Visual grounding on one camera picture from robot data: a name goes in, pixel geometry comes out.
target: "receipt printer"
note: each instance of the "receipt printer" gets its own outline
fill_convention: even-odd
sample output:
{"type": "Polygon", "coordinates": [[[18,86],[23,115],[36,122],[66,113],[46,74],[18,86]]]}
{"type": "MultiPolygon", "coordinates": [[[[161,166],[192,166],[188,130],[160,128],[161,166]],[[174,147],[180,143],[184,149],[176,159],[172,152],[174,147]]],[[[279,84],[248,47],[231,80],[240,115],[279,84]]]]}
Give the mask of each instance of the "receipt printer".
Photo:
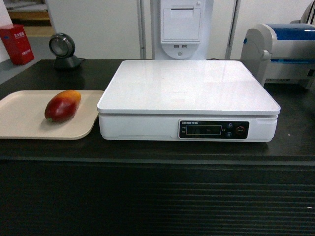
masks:
{"type": "Polygon", "coordinates": [[[265,83],[300,84],[315,77],[315,27],[309,24],[257,24],[246,33],[241,62],[265,83]]]}

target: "black countertop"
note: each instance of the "black countertop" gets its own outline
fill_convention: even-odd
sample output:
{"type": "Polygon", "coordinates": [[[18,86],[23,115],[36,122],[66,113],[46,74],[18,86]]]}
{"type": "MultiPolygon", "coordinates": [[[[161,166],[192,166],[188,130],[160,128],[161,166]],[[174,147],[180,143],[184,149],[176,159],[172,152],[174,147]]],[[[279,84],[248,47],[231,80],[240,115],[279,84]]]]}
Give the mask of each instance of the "black countertop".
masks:
{"type": "MultiPolygon", "coordinates": [[[[105,90],[122,60],[86,60],[58,72],[42,60],[0,85],[0,99],[20,90],[105,90]]],[[[98,120],[79,140],[2,139],[1,160],[84,162],[315,165],[315,96],[299,85],[266,84],[281,106],[274,138],[267,143],[110,141],[98,120]]]]}

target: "wooden shelf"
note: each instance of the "wooden shelf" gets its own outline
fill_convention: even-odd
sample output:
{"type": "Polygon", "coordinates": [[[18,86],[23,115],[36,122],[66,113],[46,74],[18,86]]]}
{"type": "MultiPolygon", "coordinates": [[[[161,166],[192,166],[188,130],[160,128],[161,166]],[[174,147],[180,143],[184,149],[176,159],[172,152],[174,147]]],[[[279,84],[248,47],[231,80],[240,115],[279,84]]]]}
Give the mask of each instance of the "wooden shelf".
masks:
{"type": "Polygon", "coordinates": [[[45,20],[49,21],[49,14],[47,11],[18,11],[18,12],[9,12],[10,18],[12,20],[19,19],[19,20],[45,20]]]}

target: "white scale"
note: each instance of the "white scale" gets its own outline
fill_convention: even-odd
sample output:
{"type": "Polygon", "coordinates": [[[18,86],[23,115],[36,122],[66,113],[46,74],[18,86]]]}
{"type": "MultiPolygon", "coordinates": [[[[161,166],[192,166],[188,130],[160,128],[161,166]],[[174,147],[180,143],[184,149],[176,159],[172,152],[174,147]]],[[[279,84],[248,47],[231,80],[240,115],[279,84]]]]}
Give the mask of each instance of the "white scale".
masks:
{"type": "Polygon", "coordinates": [[[97,105],[109,140],[267,142],[280,106],[239,61],[127,60],[97,105]]]}

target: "beige tray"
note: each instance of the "beige tray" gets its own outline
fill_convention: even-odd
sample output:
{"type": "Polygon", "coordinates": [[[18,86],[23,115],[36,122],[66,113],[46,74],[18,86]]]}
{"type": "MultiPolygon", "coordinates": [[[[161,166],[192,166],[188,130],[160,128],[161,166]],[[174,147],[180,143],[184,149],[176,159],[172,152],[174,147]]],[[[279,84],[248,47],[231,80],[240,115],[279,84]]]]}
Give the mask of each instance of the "beige tray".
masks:
{"type": "Polygon", "coordinates": [[[59,90],[19,91],[0,101],[0,138],[63,139],[86,136],[98,116],[103,91],[79,91],[81,102],[75,116],[63,123],[45,119],[45,108],[59,90]]]}

